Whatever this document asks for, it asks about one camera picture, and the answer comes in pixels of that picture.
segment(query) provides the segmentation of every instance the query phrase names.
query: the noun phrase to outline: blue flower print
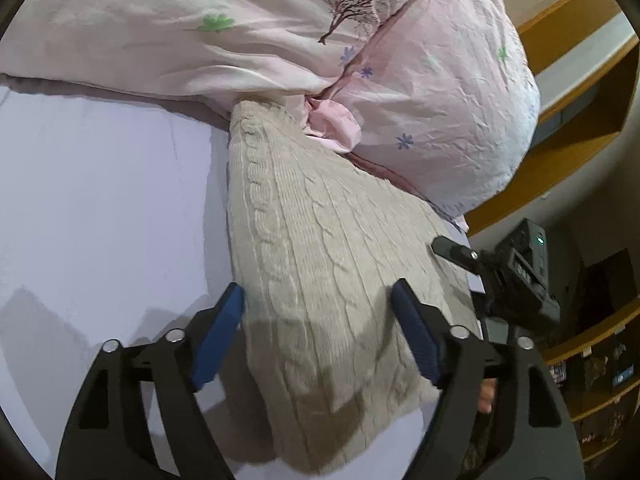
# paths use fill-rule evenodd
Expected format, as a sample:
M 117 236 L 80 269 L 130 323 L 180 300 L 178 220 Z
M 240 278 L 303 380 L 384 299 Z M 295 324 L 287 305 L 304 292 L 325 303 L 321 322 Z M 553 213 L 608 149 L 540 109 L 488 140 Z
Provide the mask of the blue flower print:
M 348 62 L 350 62 L 353 57 L 356 55 L 356 48 L 351 46 L 346 46 L 344 48 L 344 53 L 340 57 L 340 66 L 345 66 Z
M 370 66 L 364 66 L 360 69 L 360 77 L 371 79 L 371 76 L 373 76 L 373 69 Z
M 398 139 L 398 150 L 409 149 L 411 144 L 414 143 L 414 136 L 412 135 L 402 134 L 402 137 L 396 137 L 396 139 Z

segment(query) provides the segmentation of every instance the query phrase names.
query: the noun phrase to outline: cable knit fabric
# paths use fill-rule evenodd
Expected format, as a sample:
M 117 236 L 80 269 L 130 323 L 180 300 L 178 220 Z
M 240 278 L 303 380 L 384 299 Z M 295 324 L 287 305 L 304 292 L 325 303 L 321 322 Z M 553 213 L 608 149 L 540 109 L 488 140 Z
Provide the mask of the cable knit fabric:
M 438 395 L 418 373 L 389 287 L 407 278 L 421 301 L 477 334 L 466 275 L 431 252 L 446 228 L 426 202 L 307 139 L 280 106 L 236 105 L 229 155 L 249 368 L 276 452 L 327 473 Z

